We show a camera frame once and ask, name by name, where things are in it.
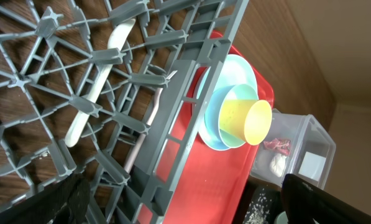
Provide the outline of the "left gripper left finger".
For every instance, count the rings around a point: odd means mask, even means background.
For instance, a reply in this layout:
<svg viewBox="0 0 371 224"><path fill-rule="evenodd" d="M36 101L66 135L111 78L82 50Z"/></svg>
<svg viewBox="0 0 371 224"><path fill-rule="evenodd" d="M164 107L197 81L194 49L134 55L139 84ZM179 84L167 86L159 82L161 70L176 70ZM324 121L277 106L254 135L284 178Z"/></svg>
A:
<svg viewBox="0 0 371 224"><path fill-rule="evenodd" d="M0 224L83 223L90 201L88 181L71 174L59 183L0 213Z"/></svg>

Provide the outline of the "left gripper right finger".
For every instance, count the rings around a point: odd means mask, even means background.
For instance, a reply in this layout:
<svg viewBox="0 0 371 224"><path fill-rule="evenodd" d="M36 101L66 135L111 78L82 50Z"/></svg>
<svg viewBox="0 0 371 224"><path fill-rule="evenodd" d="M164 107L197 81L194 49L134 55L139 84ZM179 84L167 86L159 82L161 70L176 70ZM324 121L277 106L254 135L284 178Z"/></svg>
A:
<svg viewBox="0 0 371 224"><path fill-rule="evenodd" d="M371 224L371 216L294 174L282 183L281 201L288 223Z"/></svg>

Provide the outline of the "white tissue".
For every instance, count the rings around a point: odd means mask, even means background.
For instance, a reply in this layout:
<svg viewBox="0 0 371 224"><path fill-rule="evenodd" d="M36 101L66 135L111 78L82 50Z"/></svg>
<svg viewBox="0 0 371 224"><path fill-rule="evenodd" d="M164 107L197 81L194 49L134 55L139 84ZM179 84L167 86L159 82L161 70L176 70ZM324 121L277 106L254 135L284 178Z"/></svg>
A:
<svg viewBox="0 0 371 224"><path fill-rule="evenodd" d="M281 177L284 173L285 167L286 167L286 159L287 156L276 153L269 165L270 171L277 177Z"/></svg>

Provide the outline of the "red snack wrapper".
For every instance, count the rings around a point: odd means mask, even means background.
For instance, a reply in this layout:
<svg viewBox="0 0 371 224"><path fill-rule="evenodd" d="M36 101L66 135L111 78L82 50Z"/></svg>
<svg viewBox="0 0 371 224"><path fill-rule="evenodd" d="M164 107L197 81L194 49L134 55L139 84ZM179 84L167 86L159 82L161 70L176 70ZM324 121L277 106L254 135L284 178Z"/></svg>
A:
<svg viewBox="0 0 371 224"><path fill-rule="evenodd" d="M272 141L264 141L263 146L264 146L264 149L266 150L280 153L284 156L289 156L290 155L290 143L291 141L289 139L275 138Z"/></svg>

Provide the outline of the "white plastic spoon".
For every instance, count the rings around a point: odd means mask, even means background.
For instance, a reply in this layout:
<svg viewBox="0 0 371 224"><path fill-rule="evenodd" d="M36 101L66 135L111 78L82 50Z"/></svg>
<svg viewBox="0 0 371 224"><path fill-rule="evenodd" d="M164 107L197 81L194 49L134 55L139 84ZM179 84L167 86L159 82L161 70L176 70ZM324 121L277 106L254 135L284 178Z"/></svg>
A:
<svg viewBox="0 0 371 224"><path fill-rule="evenodd" d="M98 99L101 90L105 84L105 81L108 78L108 75L112 69L112 66L115 63L123 62L122 58L124 56L121 53L121 49L124 46L130 31L132 30L135 24L135 19L129 19L114 28L108 40L108 49L103 50L101 53L102 56L108 56L109 62L102 66L101 71L94 80L94 83L90 89L89 94L86 99L92 103L95 103ZM79 111L75 116L66 136L65 144L67 147L73 147L79 141L82 131L89 119L89 114L86 114L82 111Z"/></svg>

